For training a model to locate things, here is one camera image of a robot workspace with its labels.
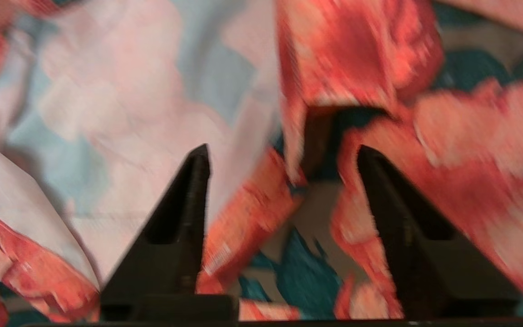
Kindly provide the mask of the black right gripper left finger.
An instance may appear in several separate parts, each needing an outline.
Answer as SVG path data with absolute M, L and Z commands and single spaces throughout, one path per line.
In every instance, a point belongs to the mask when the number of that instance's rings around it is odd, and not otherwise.
M 209 149 L 187 154 L 151 217 L 100 292 L 105 321 L 236 321 L 238 302 L 198 295 Z

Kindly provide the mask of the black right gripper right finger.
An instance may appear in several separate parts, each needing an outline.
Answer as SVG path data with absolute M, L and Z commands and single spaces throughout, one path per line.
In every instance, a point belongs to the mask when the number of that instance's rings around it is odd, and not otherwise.
M 521 292 L 382 153 L 357 168 L 406 318 L 514 315 Z

